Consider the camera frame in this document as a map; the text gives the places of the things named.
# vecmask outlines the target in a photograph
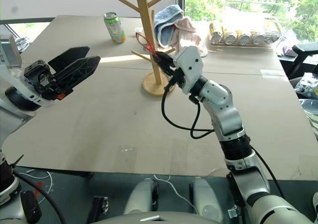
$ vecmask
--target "floor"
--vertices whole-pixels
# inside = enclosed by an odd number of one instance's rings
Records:
[[[19,172],[27,169],[18,167]],[[46,176],[42,171],[34,172],[32,175]],[[53,186],[50,192],[52,198],[62,210],[67,224],[85,224],[90,210],[92,198],[94,196],[109,197],[110,208],[104,218],[119,216],[123,213],[125,203],[135,187],[135,185],[145,178],[152,175],[143,174],[123,174],[123,173],[94,173],[91,178],[82,178],[69,174],[54,173]],[[175,185],[180,195],[189,198],[189,184],[194,180],[190,176],[172,176],[171,182]],[[211,187],[213,187],[221,208],[224,210],[225,224],[239,223],[238,219],[230,220],[227,209],[234,203],[227,188],[228,183],[225,178],[206,177]],[[42,179],[43,188],[48,189],[50,179]],[[295,208],[313,220],[315,218],[312,205],[312,195],[318,191],[318,181],[279,181],[287,201]],[[21,182],[22,189],[32,190],[27,184]],[[277,189],[270,181],[271,190],[277,193]],[[159,182],[158,211],[191,212],[189,205],[177,197],[172,188],[163,182]],[[54,210],[45,200],[41,205],[42,218],[39,224],[58,224],[60,223]]]

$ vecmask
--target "blue towel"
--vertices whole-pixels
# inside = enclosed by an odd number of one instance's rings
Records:
[[[155,37],[161,47],[168,47],[173,35],[174,23],[182,18],[183,10],[177,4],[169,5],[155,14]]]

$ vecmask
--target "round wooden base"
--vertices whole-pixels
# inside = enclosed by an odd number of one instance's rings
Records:
[[[162,96],[163,95],[164,87],[167,86],[167,84],[168,84],[168,79],[161,72],[160,72],[160,77],[161,77],[161,84],[156,83],[154,73],[148,74],[145,77],[145,79],[143,81],[143,87],[151,95],[154,95],[154,96]],[[175,86],[170,88],[169,93],[171,93],[174,90],[174,87]]]

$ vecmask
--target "wooden stand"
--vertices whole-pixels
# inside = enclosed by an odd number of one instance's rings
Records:
[[[148,0],[137,0],[138,7],[133,5],[127,0],[119,0],[119,1],[127,5],[131,9],[134,9],[135,11],[140,13],[145,36],[151,42],[154,49],[157,51],[158,48],[157,48],[155,34],[154,34],[155,11],[152,10],[150,12],[149,8],[161,0],[152,0],[150,2],[148,2]],[[147,75],[143,81],[144,89],[152,95],[162,96],[164,93],[164,87],[168,84],[167,77],[164,74],[162,74],[162,71],[159,69],[158,65],[153,60],[152,56],[150,56],[150,59],[148,59],[136,51],[132,50],[132,53],[151,62],[153,66],[154,72]]]

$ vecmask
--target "table surface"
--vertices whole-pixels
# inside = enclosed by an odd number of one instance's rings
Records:
[[[151,64],[129,54],[131,49],[142,52],[133,39],[138,21],[123,18],[127,41],[114,44],[102,18],[53,20],[22,54],[25,64],[39,58],[48,62],[75,46],[90,46],[89,55],[100,55],[102,60],[94,75],[70,96],[39,109],[35,118],[4,142],[8,160],[23,153],[19,165],[30,167],[198,176],[227,173],[214,134],[192,140],[187,131],[164,120],[160,98],[143,90],[141,83]],[[227,63],[234,54],[241,54],[236,64]],[[315,180],[318,145],[293,89],[281,77],[260,72],[281,70],[273,56],[267,49],[223,48],[204,59],[204,75],[232,90],[251,144],[278,179]],[[190,127],[196,106],[176,88],[167,98],[166,113]],[[197,126],[211,127],[205,110]]]

